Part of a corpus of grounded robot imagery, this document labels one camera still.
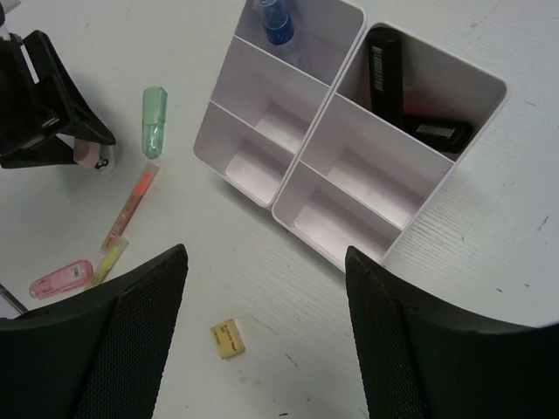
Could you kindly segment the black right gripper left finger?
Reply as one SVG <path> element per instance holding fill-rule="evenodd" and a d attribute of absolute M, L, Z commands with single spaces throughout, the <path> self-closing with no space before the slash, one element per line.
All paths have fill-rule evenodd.
<path fill-rule="evenodd" d="M 1 321 L 3 418 L 150 418 L 188 274 L 178 244 L 102 285 Z"/>

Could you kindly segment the black pink highlighter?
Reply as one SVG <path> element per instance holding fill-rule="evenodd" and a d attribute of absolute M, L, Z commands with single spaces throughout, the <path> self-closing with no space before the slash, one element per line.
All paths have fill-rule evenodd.
<path fill-rule="evenodd" d="M 395 127 L 404 124 L 402 40 L 388 27 L 372 28 L 366 37 L 372 113 Z"/>

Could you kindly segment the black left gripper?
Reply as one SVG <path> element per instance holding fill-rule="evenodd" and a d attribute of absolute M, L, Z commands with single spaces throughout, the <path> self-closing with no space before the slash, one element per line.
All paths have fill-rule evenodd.
<path fill-rule="evenodd" d="M 22 39 L 7 29 L 2 11 L 1 167 L 73 165 L 73 148 L 54 136 L 57 134 L 115 145 L 113 133 L 86 103 L 49 37 L 34 31 L 24 39 L 37 85 L 22 46 Z"/>

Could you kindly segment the pink mini stapler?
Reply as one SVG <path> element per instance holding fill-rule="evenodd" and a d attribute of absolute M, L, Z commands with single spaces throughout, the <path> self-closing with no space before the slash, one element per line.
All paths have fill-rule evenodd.
<path fill-rule="evenodd" d="M 101 175 L 109 175 L 116 165 L 115 146 L 75 139 L 73 160 L 83 168 L 93 169 Z"/>

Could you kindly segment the pink highlighter pen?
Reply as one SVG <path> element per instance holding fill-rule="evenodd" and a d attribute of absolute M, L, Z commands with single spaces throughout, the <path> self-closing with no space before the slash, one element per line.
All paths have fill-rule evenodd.
<path fill-rule="evenodd" d="M 88 260 L 78 260 L 34 281 L 29 294 L 34 299 L 46 299 L 85 285 L 93 276 Z"/>

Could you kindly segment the mint green correction tape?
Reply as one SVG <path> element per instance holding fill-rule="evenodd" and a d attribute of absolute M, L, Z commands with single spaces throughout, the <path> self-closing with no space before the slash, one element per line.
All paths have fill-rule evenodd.
<path fill-rule="evenodd" d="M 161 86 L 150 86 L 142 95 L 141 148 L 150 160 L 161 156 L 168 94 Z"/>

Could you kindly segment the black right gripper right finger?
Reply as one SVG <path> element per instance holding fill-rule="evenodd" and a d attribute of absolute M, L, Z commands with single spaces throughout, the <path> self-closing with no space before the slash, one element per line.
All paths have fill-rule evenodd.
<path fill-rule="evenodd" d="M 370 417 L 557 417 L 557 325 L 467 311 L 356 247 L 346 252 L 345 281 Z"/>

